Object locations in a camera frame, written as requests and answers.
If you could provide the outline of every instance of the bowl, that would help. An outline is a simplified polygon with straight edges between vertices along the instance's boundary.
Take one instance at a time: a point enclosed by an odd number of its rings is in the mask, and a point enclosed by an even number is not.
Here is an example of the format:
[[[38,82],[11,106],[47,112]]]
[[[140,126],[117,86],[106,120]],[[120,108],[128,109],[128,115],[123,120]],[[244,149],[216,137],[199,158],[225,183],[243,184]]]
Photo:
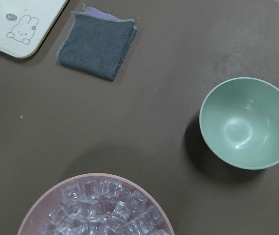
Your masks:
[[[243,169],[279,163],[279,89],[256,78],[239,77],[215,88],[203,101],[203,139],[220,159]]]
[[[37,202],[31,207],[27,215],[25,216],[17,235],[38,235],[39,231],[42,229],[44,224],[49,218],[49,213],[53,211],[62,201],[61,190],[68,186],[72,186],[75,183],[85,182],[87,180],[116,180],[123,184],[124,188],[130,189],[131,191],[137,190],[147,199],[147,206],[154,206],[157,208],[163,218],[162,224],[158,229],[163,229],[170,235],[175,235],[171,223],[166,216],[165,212],[159,206],[159,204],[150,196],[145,190],[136,185],[135,183],[124,179],[122,177],[104,174],[104,173],[89,173],[78,175],[67,179],[44,193]]]

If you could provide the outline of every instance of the white tray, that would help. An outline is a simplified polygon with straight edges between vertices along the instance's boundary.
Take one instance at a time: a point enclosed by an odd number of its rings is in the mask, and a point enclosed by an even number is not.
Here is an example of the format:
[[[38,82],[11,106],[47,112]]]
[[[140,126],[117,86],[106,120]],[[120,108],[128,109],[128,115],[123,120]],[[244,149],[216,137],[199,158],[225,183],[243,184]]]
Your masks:
[[[16,58],[36,52],[68,0],[0,0],[0,50]]]

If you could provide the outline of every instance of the bowl rim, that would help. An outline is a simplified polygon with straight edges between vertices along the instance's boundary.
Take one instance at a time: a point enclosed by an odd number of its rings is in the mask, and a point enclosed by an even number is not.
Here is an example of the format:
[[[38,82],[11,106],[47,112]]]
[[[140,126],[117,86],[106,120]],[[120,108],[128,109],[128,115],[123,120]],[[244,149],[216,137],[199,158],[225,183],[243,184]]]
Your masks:
[[[168,216],[163,211],[163,209],[160,207],[160,205],[157,203],[157,201],[149,193],[147,193],[142,187],[138,186],[137,184],[135,184],[134,182],[132,182],[132,181],[130,181],[128,179],[125,179],[125,178],[123,178],[121,176],[117,176],[117,175],[113,175],[113,174],[107,174],[107,173],[87,173],[87,174],[81,174],[81,175],[77,175],[77,176],[68,178],[66,180],[63,180],[60,183],[58,183],[58,184],[54,185],[53,187],[51,187],[29,209],[28,213],[24,217],[24,219],[23,219],[23,221],[22,221],[22,223],[21,223],[21,225],[20,225],[20,227],[18,229],[17,235],[22,235],[23,228],[24,228],[26,222],[28,221],[29,217],[31,216],[32,212],[43,201],[43,199],[46,196],[48,196],[51,192],[53,192],[54,190],[56,190],[57,188],[59,188],[62,185],[66,185],[67,183],[69,183],[71,181],[77,181],[79,179],[86,178],[86,177],[108,177],[108,178],[114,178],[116,180],[121,180],[121,181],[131,185],[132,187],[136,188],[137,190],[140,190],[153,203],[153,205],[158,208],[158,210],[160,211],[160,213],[161,213],[161,215],[162,215],[162,217],[164,219],[164,222],[166,223],[166,225],[169,228],[168,232],[170,233],[170,235],[175,235],[173,227],[172,227],[172,225],[170,223],[170,220],[169,220]]]
[[[203,139],[205,141],[205,143],[207,144],[207,146],[210,148],[210,150],[217,156],[219,157],[222,161],[232,165],[232,166],[235,166],[235,167],[238,167],[238,168],[241,168],[241,169],[248,169],[248,170],[260,170],[260,169],[266,169],[266,168],[269,168],[271,166],[274,166],[276,164],[279,163],[279,159],[276,160],[275,162],[271,163],[271,164],[267,164],[267,165],[262,165],[262,166],[242,166],[242,165],[239,165],[239,164],[234,164],[230,161],[226,161],[223,157],[219,156],[215,151],[214,149],[211,148],[210,144],[208,143],[206,137],[204,136],[204,130],[203,130],[203,124],[202,124],[202,113],[203,113],[203,107],[207,101],[207,99],[210,97],[210,95],[217,89],[219,88],[220,86],[228,83],[228,82],[231,82],[231,81],[234,81],[234,80],[255,80],[255,81],[258,81],[258,82],[261,82],[261,83],[264,83],[270,87],[272,87],[273,89],[275,89],[276,91],[279,92],[279,88],[277,88],[275,85],[269,83],[269,82],[266,82],[264,80],[261,80],[261,79],[258,79],[258,78],[253,78],[253,77],[237,77],[237,78],[232,78],[232,79],[228,79],[220,84],[218,84],[217,86],[215,86],[208,94],[207,96],[205,97],[205,99],[203,100],[203,103],[202,103],[202,106],[200,108],[200,113],[199,113],[199,126],[200,126],[200,130],[201,130],[201,133],[202,133],[202,136],[203,136]]]

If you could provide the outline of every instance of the green bowl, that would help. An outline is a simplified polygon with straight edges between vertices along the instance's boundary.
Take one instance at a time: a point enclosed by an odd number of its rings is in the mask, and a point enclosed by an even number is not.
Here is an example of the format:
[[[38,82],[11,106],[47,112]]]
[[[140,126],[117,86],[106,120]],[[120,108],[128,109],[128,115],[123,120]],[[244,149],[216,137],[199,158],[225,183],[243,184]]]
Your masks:
[[[243,169],[279,163],[279,89],[239,77],[216,86],[204,99],[200,129],[209,148]]]

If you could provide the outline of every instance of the clear cube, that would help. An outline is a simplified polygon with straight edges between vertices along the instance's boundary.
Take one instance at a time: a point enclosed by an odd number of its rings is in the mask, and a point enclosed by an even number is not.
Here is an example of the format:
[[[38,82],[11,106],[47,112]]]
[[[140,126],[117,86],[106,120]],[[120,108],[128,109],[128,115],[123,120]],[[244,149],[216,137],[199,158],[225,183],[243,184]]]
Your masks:
[[[149,233],[149,235],[170,235],[170,234],[164,231],[163,229],[158,229],[152,231],[151,233]]]
[[[156,222],[148,212],[140,214],[139,218],[142,219],[149,231],[152,231],[157,226]]]
[[[55,229],[56,225],[51,220],[48,220],[39,231],[39,235],[54,235]]]
[[[74,231],[70,231],[67,228],[57,228],[54,235],[77,235]]]
[[[70,232],[74,232],[76,235],[82,235],[88,233],[87,219],[79,214],[71,214],[63,225]]]
[[[123,221],[128,221],[130,214],[126,210],[126,204],[122,201],[118,201],[117,205],[112,212],[112,216],[115,216]]]
[[[49,213],[49,218],[56,224],[61,225],[63,224],[67,218],[68,214],[66,213],[65,209],[59,204],[57,207]]]
[[[88,221],[89,235],[107,235],[107,218],[105,216],[95,216]]]
[[[121,230],[121,228],[124,224],[125,224],[125,221],[123,221],[115,216],[111,216],[108,219],[107,226],[108,226],[108,229],[113,232],[113,234],[116,234]]]
[[[97,214],[98,215],[105,214],[107,217],[109,217],[114,211],[117,202],[118,201],[114,198],[101,197],[99,199]]]
[[[137,217],[147,209],[147,198],[140,192],[134,191],[127,201],[127,212],[132,218]]]
[[[126,202],[131,195],[131,190],[129,188],[121,187],[119,199],[123,202]]]
[[[78,200],[82,196],[81,188],[77,183],[63,188],[60,191],[62,196],[62,202],[64,205],[68,205],[74,200]]]
[[[101,180],[99,182],[100,194],[105,197],[119,197],[122,184],[117,180]]]
[[[146,211],[154,219],[157,226],[160,226],[163,223],[163,217],[155,206],[149,206]]]
[[[80,207],[79,201],[73,201],[65,205],[64,209],[67,212],[67,214],[74,214],[74,213],[78,213],[79,207]]]
[[[88,199],[83,199],[80,200],[78,205],[78,213],[81,216],[91,218],[92,216],[97,214],[97,208],[98,208],[99,201],[96,200],[88,200]]]
[[[140,218],[135,218],[122,227],[123,235],[146,235],[149,230]]]
[[[83,195],[88,198],[97,198],[99,196],[99,183],[96,180],[86,180],[80,182]]]

